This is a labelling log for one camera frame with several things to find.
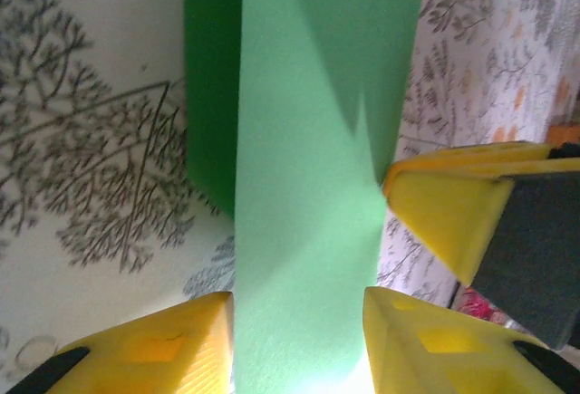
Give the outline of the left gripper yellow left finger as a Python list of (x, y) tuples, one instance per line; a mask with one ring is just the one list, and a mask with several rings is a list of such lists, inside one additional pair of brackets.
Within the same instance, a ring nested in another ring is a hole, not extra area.
[(228, 393), (234, 298), (209, 293), (68, 344), (13, 393)]

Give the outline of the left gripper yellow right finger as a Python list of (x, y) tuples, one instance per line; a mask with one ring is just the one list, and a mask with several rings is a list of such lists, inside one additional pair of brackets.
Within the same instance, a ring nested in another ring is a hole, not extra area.
[(576, 393), (579, 370), (535, 338), (378, 286), (363, 298), (377, 393)]

